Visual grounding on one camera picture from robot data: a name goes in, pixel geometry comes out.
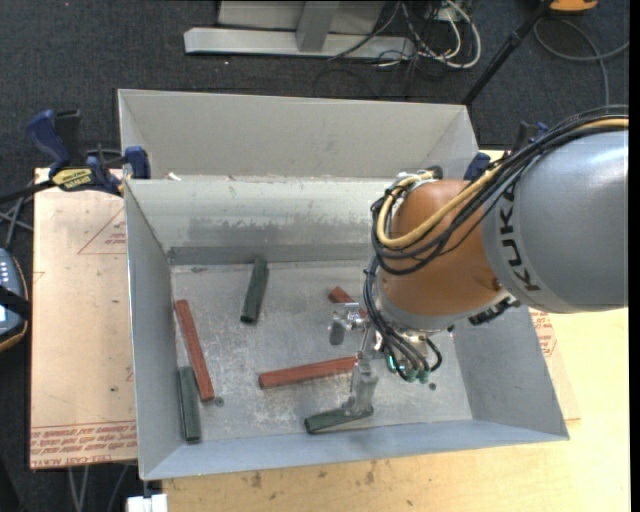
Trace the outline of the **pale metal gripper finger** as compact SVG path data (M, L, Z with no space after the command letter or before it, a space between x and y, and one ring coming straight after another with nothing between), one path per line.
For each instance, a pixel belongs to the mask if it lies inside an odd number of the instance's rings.
M359 331L365 328L366 312L358 304L343 304L341 310L333 312L329 326L329 342L333 346L341 345L347 331Z
M373 396L377 375L371 368L371 360L359 352L352 370L349 398L342 405L347 418L364 418L373 413Z

